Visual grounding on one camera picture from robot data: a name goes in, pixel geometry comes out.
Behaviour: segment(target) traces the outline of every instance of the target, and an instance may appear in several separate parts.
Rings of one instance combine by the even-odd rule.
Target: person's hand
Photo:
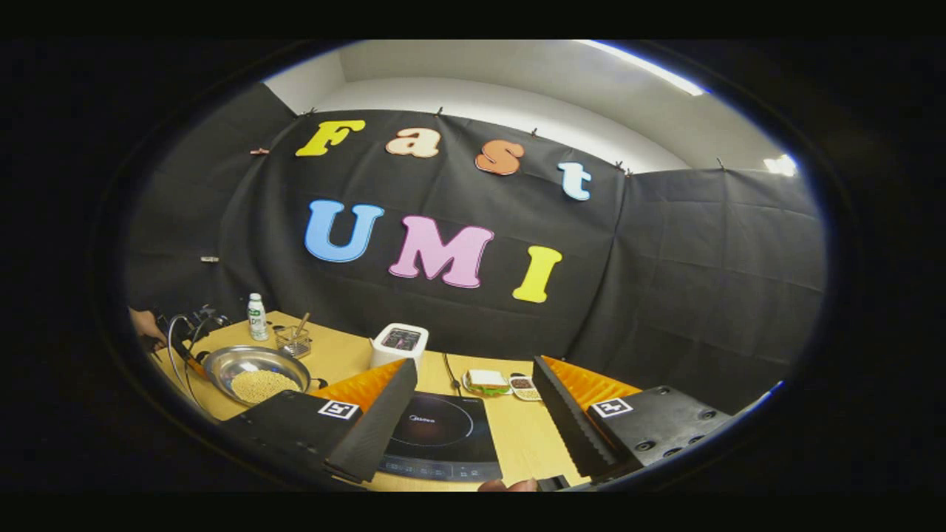
[[[510,487],[506,487],[501,480],[490,480],[480,485],[477,491],[538,491],[538,483],[534,478],[516,482]]]
[[[131,313],[131,323],[138,336],[149,336],[158,340],[155,349],[163,349],[167,346],[167,337],[158,328],[158,324],[154,321],[154,314],[150,310],[128,309],[128,311]]]

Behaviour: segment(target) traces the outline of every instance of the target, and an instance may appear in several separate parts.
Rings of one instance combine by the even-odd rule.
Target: letter m
[[[443,281],[460,288],[477,288],[480,279],[482,252],[486,244],[493,239],[493,232],[482,227],[464,227],[449,244],[444,245],[437,230],[437,223],[423,216],[406,216],[404,225],[408,228],[404,238],[401,257],[388,271],[399,277],[417,277],[417,256],[420,256],[424,275],[433,280],[449,264],[450,269],[443,276]]]

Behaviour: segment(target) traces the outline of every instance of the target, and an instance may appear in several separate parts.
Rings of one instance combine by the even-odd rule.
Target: induction cooker
[[[502,478],[483,399],[414,392],[379,470],[444,481]]]

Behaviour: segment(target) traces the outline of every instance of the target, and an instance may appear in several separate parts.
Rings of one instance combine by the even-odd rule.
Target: black fabric
[[[308,311],[314,323],[360,336],[409,323],[430,331],[431,350],[568,358],[640,388],[673,386],[727,413],[782,378],[815,323],[824,228],[800,177],[713,169],[625,178],[587,153],[494,124],[393,111],[293,119],[273,99],[256,87],[158,169],[139,211],[149,222],[134,234],[139,293],[181,310],[210,303],[239,319],[259,292],[268,310]],[[367,125],[325,155],[295,155],[321,122],[351,119]],[[440,153],[386,152],[405,128],[439,132]],[[475,167],[493,139],[525,148],[515,174]],[[270,154],[252,157],[257,145]],[[590,200],[563,192],[557,165],[566,161],[593,176]],[[336,245],[351,237],[353,205],[385,209],[361,257],[327,262],[306,249],[308,206],[319,199],[344,205]],[[443,272],[391,275],[407,215],[434,219],[444,242],[468,225],[493,231],[480,287],[449,286]],[[512,297],[531,245],[564,257],[541,304]]]
[[[798,176],[634,175],[570,361],[738,412],[805,346],[824,291],[824,229]]]
[[[297,157],[327,120],[361,119],[318,157]],[[391,155],[385,145],[405,128],[442,135],[430,159]],[[479,170],[476,155],[501,138],[525,147],[521,168],[499,176]],[[560,162],[578,162],[594,176],[586,202],[562,191]],[[258,287],[268,306],[313,322],[373,337],[392,322],[430,331],[428,348],[492,358],[565,356],[590,310],[604,272],[622,197],[622,173],[604,161],[527,133],[455,117],[388,111],[346,111],[301,117],[261,159],[236,193],[224,219],[221,267]],[[305,232],[313,200],[341,202],[331,240],[349,241],[355,204],[375,204],[385,214],[374,225],[363,256],[333,263],[311,255]],[[490,229],[495,237],[482,256],[481,285],[449,286],[391,275],[404,244],[408,215],[437,222],[444,243],[464,226]],[[542,304],[512,292],[530,264],[531,245],[563,255]]]
[[[250,151],[268,147],[294,118],[266,85],[254,84],[204,117],[161,160],[131,221],[131,307],[174,314],[211,304],[239,319],[245,309],[225,295],[232,284],[217,281],[217,268],[201,257],[218,254],[220,220],[254,162]]]

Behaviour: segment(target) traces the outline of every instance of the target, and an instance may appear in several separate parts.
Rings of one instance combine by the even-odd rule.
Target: white bottle
[[[250,304],[246,307],[250,317],[250,335],[257,342],[270,339],[270,332],[266,328],[266,309],[263,308],[263,298],[258,293],[250,294]]]

